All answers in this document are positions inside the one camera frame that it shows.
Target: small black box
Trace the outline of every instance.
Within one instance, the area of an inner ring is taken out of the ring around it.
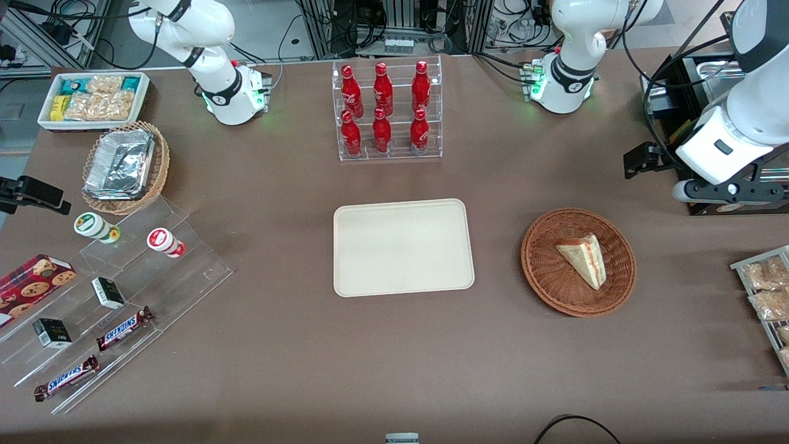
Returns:
[[[97,277],[91,284],[93,284],[93,292],[99,298],[100,304],[112,310],[123,308],[126,302],[123,300],[123,296],[114,281],[106,277]]]
[[[69,332],[65,331],[65,325],[58,319],[36,319],[33,329],[44,347],[66,348],[71,345]]]

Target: aluminum foil container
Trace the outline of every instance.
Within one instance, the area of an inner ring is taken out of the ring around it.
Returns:
[[[145,195],[156,137],[146,130],[109,133],[101,138],[85,179],[85,194],[99,200],[135,201]]]

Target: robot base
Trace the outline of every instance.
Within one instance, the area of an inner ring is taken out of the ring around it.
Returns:
[[[237,66],[236,69],[241,73],[241,89],[227,105],[213,104],[203,95],[208,110],[225,125],[241,125],[261,112],[268,112],[271,99],[270,77],[264,79],[260,71],[247,66]]]
[[[577,110],[592,93],[594,79],[589,80],[586,88],[578,92],[565,91],[551,73],[551,63],[554,58],[556,58],[556,54],[535,58],[532,60],[531,72],[521,70],[522,80],[536,82],[534,85],[523,85],[523,95],[527,102],[537,102],[550,112],[568,114]]]

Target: black machine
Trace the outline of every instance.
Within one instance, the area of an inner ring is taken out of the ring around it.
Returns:
[[[63,200],[63,190],[27,175],[12,180],[0,177],[0,211],[17,212],[20,206],[37,206],[68,216],[71,204]]]

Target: sandwich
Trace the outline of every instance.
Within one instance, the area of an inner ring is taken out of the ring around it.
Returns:
[[[562,241],[556,245],[556,249],[590,287],[600,290],[605,283],[605,264],[597,236]]]

